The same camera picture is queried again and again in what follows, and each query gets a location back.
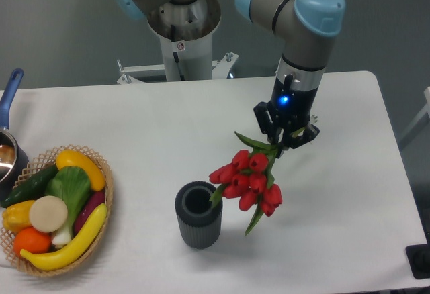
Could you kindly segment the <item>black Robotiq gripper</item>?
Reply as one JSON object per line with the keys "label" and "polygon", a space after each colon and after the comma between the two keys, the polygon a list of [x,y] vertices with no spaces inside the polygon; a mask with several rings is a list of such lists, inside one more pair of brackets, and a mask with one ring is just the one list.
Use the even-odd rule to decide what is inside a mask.
{"label": "black Robotiq gripper", "polygon": [[[281,157],[285,150],[297,149],[313,141],[319,135],[319,128],[309,122],[317,91],[318,89],[294,90],[291,75],[283,81],[276,77],[270,112],[268,103],[264,101],[254,106],[253,111],[261,133],[267,136],[270,144],[277,144],[277,157]],[[279,141],[280,128],[287,129],[283,131]]]}

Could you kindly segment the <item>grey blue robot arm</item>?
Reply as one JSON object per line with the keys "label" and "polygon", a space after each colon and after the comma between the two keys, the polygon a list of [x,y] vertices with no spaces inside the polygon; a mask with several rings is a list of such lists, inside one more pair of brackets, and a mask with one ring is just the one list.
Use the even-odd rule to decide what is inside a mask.
{"label": "grey blue robot arm", "polygon": [[[146,18],[159,37],[168,81],[212,79],[212,36],[220,19],[217,0],[115,0],[132,19]],[[285,42],[271,99],[254,108],[268,148],[281,155],[313,141],[310,110],[336,37],[345,0],[234,0],[249,22]]]}

